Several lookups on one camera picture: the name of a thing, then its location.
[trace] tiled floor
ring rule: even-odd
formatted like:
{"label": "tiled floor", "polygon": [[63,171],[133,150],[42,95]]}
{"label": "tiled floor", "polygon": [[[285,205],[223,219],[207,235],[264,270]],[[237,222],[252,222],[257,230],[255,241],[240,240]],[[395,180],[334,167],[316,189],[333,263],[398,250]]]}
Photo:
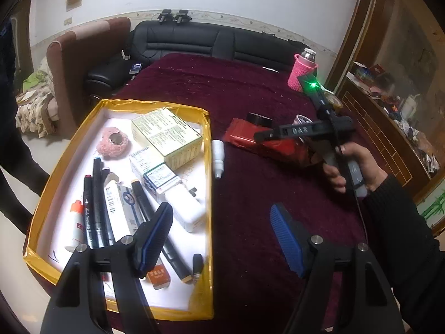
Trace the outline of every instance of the tiled floor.
{"label": "tiled floor", "polygon": [[[57,136],[36,138],[25,135],[23,140],[30,147],[34,160],[48,173],[53,171],[69,143]],[[17,198],[34,212],[39,197],[8,173],[4,174]],[[25,236],[0,214],[0,290],[25,328],[31,334],[38,334],[50,297],[23,261],[24,239]]]}

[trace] brown armchair back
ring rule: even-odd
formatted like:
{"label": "brown armchair back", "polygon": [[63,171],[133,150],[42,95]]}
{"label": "brown armchair back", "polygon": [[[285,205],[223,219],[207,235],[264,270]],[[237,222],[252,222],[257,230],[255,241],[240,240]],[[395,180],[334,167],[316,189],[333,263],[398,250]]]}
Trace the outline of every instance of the brown armchair back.
{"label": "brown armchair back", "polygon": [[83,81],[86,72],[119,53],[130,32],[130,19],[119,17],[77,26],[55,39],[46,52],[54,79],[59,134],[70,139],[90,111]]}

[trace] black pants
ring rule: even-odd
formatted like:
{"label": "black pants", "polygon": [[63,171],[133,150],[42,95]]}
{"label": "black pants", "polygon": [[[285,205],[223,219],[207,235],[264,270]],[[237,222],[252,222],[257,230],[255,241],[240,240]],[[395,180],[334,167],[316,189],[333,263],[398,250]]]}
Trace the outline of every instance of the black pants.
{"label": "black pants", "polygon": [[[50,175],[31,156],[17,128],[11,127],[2,134],[0,166],[39,196]],[[0,170],[0,211],[26,235],[32,214],[19,202]]]}

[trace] yellow tape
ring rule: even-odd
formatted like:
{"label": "yellow tape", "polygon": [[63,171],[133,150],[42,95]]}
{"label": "yellow tape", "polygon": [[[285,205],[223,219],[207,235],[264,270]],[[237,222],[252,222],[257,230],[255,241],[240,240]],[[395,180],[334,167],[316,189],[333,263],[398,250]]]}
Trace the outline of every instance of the yellow tape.
{"label": "yellow tape", "polygon": [[[206,320],[213,318],[213,253],[212,253],[212,205],[211,205],[211,184],[212,184],[212,165],[211,165],[211,133],[209,114],[206,110],[187,105],[166,103],[159,101],[140,101],[140,100],[101,100],[97,106],[85,118],[76,134],[70,141],[70,144],[62,154],[56,165],[50,179],[41,196],[40,202],[34,212],[33,221],[29,231],[28,242],[24,255],[24,260],[28,266],[43,276],[52,284],[56,284],[61,273],[41,258],[37,252],[37,244],[43,225],[45,223],[46,214],[50,210],[50,205],[54,194],[59,186],[62,177],[70,160],[85,136],[91,123],[96,119],[97,114],[102,108],[117,112],[130,112],[145,114],[152,110],[167,107],[178,117],[185,121],[199,123],[202,126],[202,136],[204,138],[204,166],[206,170],[207,181],[207,223],[206,223],[206,252],[207,262],[204,265],[202,278],[194,288],[189,302],[189,310],[170,310],[158,307],[151,307],[151,311],[155,319],[159,320]],[[107,307],[109,310],[118,312],[115,300],[107,299]]]}

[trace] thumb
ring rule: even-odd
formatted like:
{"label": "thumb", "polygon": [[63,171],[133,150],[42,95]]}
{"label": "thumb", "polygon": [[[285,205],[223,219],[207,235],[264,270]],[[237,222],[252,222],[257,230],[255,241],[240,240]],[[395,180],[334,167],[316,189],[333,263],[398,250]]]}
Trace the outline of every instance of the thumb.
{"label": "thumb", "polygon": [[370,158],[371,152],[355,142],[348,142],[340,146],[345,156],[354,157],[358,163],[362,163]]}

